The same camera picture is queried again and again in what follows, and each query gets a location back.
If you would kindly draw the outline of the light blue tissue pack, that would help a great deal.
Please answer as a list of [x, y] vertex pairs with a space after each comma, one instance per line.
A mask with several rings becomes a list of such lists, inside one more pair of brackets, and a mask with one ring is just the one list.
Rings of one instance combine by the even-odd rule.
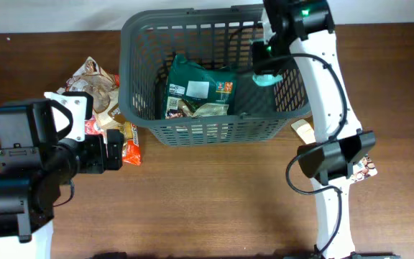
[[260, 87], [274, 86], [275, 84], [283, 81], [282, 75], [274, 76], [272, 74], [257, 75], [254, 73], [252, 79]]

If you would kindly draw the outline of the grey plastic slotted basket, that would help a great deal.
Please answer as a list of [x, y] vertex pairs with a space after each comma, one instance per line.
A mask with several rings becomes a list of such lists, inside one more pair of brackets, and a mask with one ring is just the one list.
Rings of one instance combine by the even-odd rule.
[[274, 86], [239, 79], [227, 115], [166, 119], [165, 92], [173, 59], [182, 54], [207, 69], [252, 66], [252, 43], [263, 36], [261, 4], [223, 9], [149, 10], [121, 29], [119, 108], [169, 146], [250, 142], [274, 137], [289, 121], [309, 115], [303, 79], [294, 62]]

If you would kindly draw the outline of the dark green snack bag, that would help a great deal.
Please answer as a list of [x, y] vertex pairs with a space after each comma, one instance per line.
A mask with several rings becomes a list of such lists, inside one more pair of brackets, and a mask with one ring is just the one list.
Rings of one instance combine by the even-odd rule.
[[230, 115], [234, 111], [237, 75], [230, 67], [208, 70], [175, 56], [166, 81], [163, 119]]

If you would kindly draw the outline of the beige pantree pouch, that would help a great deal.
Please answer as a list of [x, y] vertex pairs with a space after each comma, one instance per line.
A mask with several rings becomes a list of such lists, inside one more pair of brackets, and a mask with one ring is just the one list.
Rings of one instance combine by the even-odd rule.
[[124, 124], [126, 119], [118, 105], [119, 76], [107, 73], [92, 57], [66, 81], [57, 92], [84, 91], [93, 97], [93, 116], [102, 130], [111, 130]]
[[[306, 120], [300, 119], [293, 122], [291, 127], [305, 144], [313, 144], [316, 142], [314, 130]], [[365, 155], [353, 166], [353, 174], [349, 179], [352, 183], [356, 183], [375, 175], [377, 175], [377, 169], [372, 159], [368, 155]]]

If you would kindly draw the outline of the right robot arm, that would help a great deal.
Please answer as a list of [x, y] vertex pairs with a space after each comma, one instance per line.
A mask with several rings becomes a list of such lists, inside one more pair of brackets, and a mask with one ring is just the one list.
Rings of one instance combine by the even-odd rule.
[[357, 163], [374, 147], [346, 93], [327, 1], [265, 1], [264, 38], [253, 45], [252, 71], [277, 76], [298, 67], [310, 104], [315, 142], [302, 145], [285, 169], [290, 188], [316, 199], [313, 258], [358, 258], [351, 236], [349, 189]]

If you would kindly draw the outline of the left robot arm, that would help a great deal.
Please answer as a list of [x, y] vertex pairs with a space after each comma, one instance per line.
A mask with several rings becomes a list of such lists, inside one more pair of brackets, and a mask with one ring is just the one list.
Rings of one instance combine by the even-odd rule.
[[52, 99], [0, 106], [0, 258], [49, 258], [60, 187], [121, 168], [123, 134], [71, 138], [75, 121]]

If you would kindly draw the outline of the blue Kleenex tissue pack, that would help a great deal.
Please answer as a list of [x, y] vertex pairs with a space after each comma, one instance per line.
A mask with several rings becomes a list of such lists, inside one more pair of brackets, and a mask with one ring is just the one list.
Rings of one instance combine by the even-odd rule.
[[99, 127], [95, 117], [85, 121], [85, 133], [87, 135], [101, 135], [104, 131]]

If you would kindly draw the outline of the orange spaghetti packet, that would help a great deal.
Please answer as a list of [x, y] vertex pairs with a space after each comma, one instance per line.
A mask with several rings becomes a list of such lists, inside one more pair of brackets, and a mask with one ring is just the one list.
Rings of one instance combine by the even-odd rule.
[[139, 148], [139, 138], [137, 127], [131, 122], [125, 122], [119, 128], [124, 135], [124, 145], [122, 149], [122, 159], [125, 163], [141, 165], [142, 156]]

